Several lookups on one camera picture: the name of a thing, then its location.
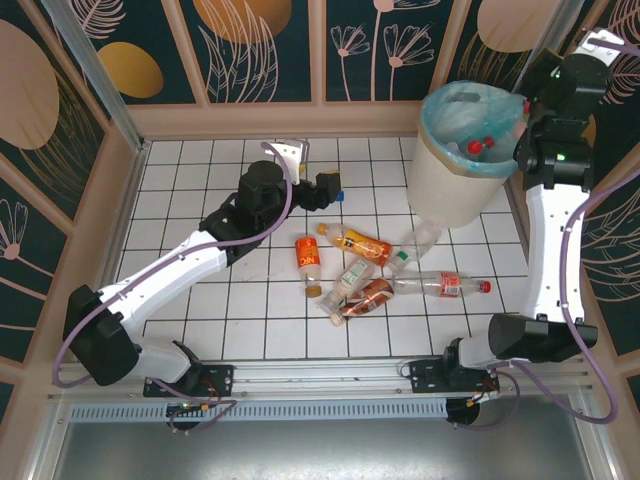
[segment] dark green wallpaper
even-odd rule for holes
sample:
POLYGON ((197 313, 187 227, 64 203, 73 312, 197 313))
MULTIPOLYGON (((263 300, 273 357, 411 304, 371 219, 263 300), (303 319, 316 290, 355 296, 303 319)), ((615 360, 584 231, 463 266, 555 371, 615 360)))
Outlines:
POLYGON ((421 100, 429 92, 452 2, 395 2, 390 11, 383 4, 327 1, 327 101, 421 100))
POLYGON ((7 408, 9 408, 9 400, 11 400, 13 388, 11 383, 0 382, 0 425, 2 425, 7 408))
POLYGON ((0 44, 0 154, 73 219, 104 131, 16 0, 0 44))
MULTIPOLYGON (((597 22, 640 45, 640 5, 612 0, 597 22)), ((621 55, 595 112, 595 181, 640 142, 640 58, 621 55)), ((640 349, 640 179, 613 193, 585 221, 582 263, 618 355, 640 349)))
POLYGON ((582 22, 584 21, 585 17, 589 13, 589 10, 591 10, 591 7, 593 7, 593 3, 595 1, 596 0, 584 0, 584 3, 580 8, 580 13, 578 13, 578 17, 576 18, 576 21, 573 23, 573 27, 571 27, 571 30, 567 34, 567 38, 565 39, 562 46, 558 50, 560 55, 564 55, 567 49, 571 46, 571 43, 576 39, 580 30, 580 25, 582 25, 582 22))
POLYGON ((0 179, 0 357, 22 362, 66 236, 0 179))
POLYGON ((195 103, 160 0, 71 5, 125 103, 195 103))
POLYGON ((307 0, 181 0, 212 103, 311 101, 307 0))
POLYGON ((519 53, 496 52, 478 35, 481 0, 473 0, 449 70, 448 82, 473 80, 511 91, 531 50, 519 53))
POLYGON ((76 57, 73 55, 73 53, 71 52, 71 50, 67 46, 67 43, 62 39, 62 36, 58 32, 58 30, 54 27, 53 22, 51 21, 51 17, 49 17, 49 14, 47 13, 47 9, 44 8, 44 5, 42 5, 42 2, 40 0, 35 0, 35 4, 40 9, 40 13, 42 14, 42 17, 49 24, 49 28, 51 28, 51 30, 53 31, 54 35, 58 39, 58 43, 60 45, 62 45, 62 48, 67 53, 67 57, 69 57, 69 59, 71 60, 71 63, 73 63, 73 66, 76 67, 76 70, 78 71, 78 73, 80 75, 82 75, 82 78, 84 80, 85 85, 87 85, 87 87, 91 91, 91 93, 93 95, 93 98, 96 99, 96 101, 98 102, 98 105, 100 105, 100 109, 102 110, 102 112, 105 114, 105 116, 108 119, 111 119, 111 115, 109 114, 109 111, 107 110, 107 108, 102 103, 102 100, 100 99, 100 97, 96 93, 95 89, 93 88, 93 85, 91 85, 91 82, 89 82, 89 80, 87 79, 86 75, 84 74, 84 71, 82 70, 82 67, 80 66, 80 64, 76 60, 76 57))

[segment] white bucket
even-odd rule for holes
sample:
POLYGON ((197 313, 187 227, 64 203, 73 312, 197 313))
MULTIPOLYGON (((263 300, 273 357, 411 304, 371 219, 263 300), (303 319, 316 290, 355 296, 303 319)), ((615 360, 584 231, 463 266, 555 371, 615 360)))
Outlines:
POLYGON ((454 165, 424 131, 420 131, 407 197, 422 220, 443 228, 463 227, 480 215, 507 178, 473 176, 454 165))

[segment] light blue plastic bag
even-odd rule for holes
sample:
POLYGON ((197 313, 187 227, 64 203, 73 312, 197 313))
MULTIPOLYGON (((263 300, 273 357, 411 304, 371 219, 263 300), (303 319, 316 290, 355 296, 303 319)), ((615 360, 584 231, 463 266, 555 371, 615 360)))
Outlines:
POLYGON ((513 160, 516 122, 523 118, 524 97, 475 82, 449 83, 424 99, 421 121, 425 133, 451 162, 474 175, 506 178, 518 169, 513 160), (483 148, 475 159, 461 152, 472 140, 491 137, 492 148, 483 148), (459 151, 447 147, 450 142, 459 151))

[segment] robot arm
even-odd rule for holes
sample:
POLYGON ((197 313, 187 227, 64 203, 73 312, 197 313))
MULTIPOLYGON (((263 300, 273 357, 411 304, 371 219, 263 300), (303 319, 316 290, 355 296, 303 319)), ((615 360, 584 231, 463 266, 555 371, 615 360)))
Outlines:
MULTIPOLYGON (((298 206, 311 211, 324 209, 337 199, 341 191, 339 173, 319 174, 316 185, 300 180, 300 166, 308 154, 307 142, 290 141, 275 144, 273 148, 285 159, 292 179, 289 212, 298 206)), ((190 255, 188 251, 215 241, 241 240, 265 232, 282 215, 285 200, 282 169, 274 162, 256 162, 240 178, 238 191, 171 252, 97 293, 86 285, 75 290, 69 297, 64 338, 89 312, 116 298, 70 345, 96 383, 110 385, 133 374, 159 378, 188 393, 200 380, 200 361, 181 342, 143 339, 145 321, 198 280, 223 270, 251 252, 262 240, 226 248, 203 248, 190 255), (177 261, 160 267, 176 255, 177 261), (131 291, 126 290, 136 280, 144 282, 131 291)))
MULTIPOLYGON (((521 92, 531 116, 514 158, 523 172, 530 217, 529 276, 520 315, 496 314, 487 336, 457 343, 459 365, 484 369, 499 360, 561 362, 579 353, 560 304, 560 248, 569 216, 589 198, 593 151, 582 133, 606 93, 609 66, 619 52, 589 43, 623 41, 606 30, 589 32, 576 52, 562 60, 542 52, 527 70, 521 92)), ((580 296, 582 217, 567 251, 571 317, 588 347, 598 332, 583 324, 580 296)))

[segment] white tile floor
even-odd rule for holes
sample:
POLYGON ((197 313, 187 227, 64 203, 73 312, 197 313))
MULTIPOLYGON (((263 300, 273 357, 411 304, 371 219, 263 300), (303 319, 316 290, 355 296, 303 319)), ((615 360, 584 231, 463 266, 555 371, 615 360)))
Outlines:
MULTIPOLYGON (((305 300, 293 245, 320 222, 343 222, 398 245, 419 219, 406 200, 413 138, 310 139, 308 178, 339 168, 345 199, 324 211, 297 209, 271 238, 156 312, 145 335, 183 340, 203 360, 384 357, 440 354, 457 336, 486 330, 491 314, 515 312, 527 265, 504 190, 470 225, 445 232, 410 268, 459 270, 491 281, 464 299, 397 296, 367 317, 334 327, 305 300)), ((126 278, 175 247, 231 194, 257 140, 155 142, 121 256, 126 278)), ((323 290, 350 255, 318 239, 323 290)))

